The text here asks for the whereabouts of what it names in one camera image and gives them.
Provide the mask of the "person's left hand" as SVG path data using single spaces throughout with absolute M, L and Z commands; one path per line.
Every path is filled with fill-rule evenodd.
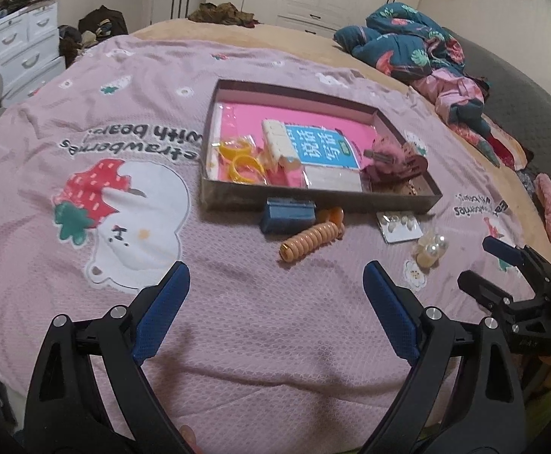
M 181 425 L 179 432 L 195 454 L 200 454 L 202 452 L 199 448 L 199 444 L 197 443 L 196 435 L 190 426 Z

